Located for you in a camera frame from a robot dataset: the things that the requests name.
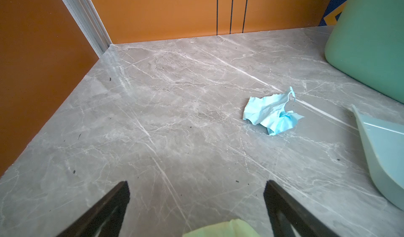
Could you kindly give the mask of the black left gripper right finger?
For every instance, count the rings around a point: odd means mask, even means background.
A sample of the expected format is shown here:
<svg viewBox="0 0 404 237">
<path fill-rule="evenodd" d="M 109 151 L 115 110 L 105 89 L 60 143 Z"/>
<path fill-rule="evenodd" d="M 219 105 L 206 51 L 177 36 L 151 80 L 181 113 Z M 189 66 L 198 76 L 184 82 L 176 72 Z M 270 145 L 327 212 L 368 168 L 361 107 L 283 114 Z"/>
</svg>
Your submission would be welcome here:
<svg viewBox="0 0 404 237">
<path fill-rule="evenodd" d="M 274 180 L 266 183 L 264 200 L 275 237 L 336 237 L 323 224 Z"/>
</svg>

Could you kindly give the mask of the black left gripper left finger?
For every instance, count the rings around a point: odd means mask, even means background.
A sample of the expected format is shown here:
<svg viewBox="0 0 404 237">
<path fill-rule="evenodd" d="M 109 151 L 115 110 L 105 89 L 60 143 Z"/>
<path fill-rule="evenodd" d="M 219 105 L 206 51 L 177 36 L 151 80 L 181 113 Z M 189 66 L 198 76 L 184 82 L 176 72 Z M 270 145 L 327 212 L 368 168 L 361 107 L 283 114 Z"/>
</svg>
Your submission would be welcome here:
<svg viewBox="0 0 404 237">
<path fill-rule="evenodd" d="M 129 200 L 128 182 L 121 181 L 58 236 L 119 236 Z"/>
</svg>

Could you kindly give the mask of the grey-green dustpan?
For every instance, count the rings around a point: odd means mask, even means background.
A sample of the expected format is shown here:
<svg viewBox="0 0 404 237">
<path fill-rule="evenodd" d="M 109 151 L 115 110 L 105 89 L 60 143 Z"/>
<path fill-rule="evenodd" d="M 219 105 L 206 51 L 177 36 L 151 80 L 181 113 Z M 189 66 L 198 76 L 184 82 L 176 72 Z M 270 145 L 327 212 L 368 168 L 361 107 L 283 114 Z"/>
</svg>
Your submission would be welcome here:
<svg viewBox="0 0 404 237">
<path fill-rule="evenodd" d="M 404 209 L 404 126 L 360 114 L 353 105 L 370 177 L 393 205 Z"/>
</svg>

